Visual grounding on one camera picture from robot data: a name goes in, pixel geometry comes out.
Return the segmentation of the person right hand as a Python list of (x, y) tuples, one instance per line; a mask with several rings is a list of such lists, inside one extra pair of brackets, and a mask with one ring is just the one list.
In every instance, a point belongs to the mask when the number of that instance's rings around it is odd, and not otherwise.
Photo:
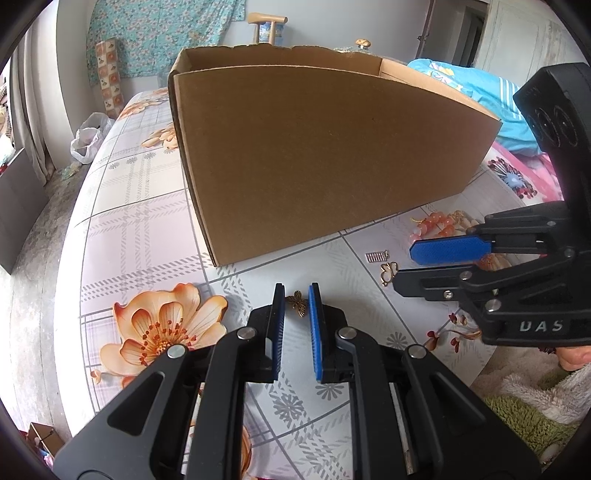
[(559, 364), (565, 371), (576, 371), (591, 362), (591, 347), (559, 347), (556, 349)]

